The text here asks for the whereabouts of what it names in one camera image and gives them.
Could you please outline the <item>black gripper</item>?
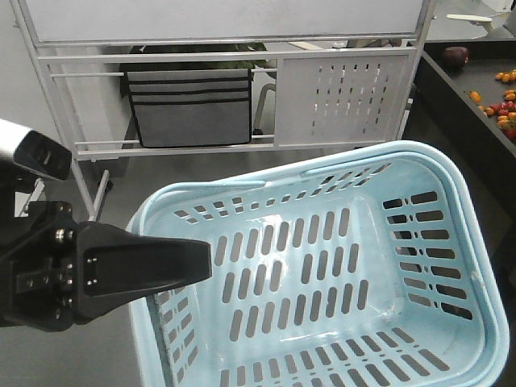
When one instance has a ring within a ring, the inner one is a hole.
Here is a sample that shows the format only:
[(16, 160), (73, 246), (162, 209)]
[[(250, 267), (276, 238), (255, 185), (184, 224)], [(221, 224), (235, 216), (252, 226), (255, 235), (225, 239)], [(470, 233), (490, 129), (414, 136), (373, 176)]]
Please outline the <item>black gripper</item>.
[(3, 328), (66, 331), (73, 315), (93, 320), (211, 277), (211, 246), (205, 241), (135, 235), (96, 222), (77, 229), (71, 205), (60, 201), (36, 200), (26, 216), (15, 215), (16, 193), (30, 192), (39, 177), (63, 181), (69, 170), (64, 161), (35, 169), (9, 162), (1, 168)]

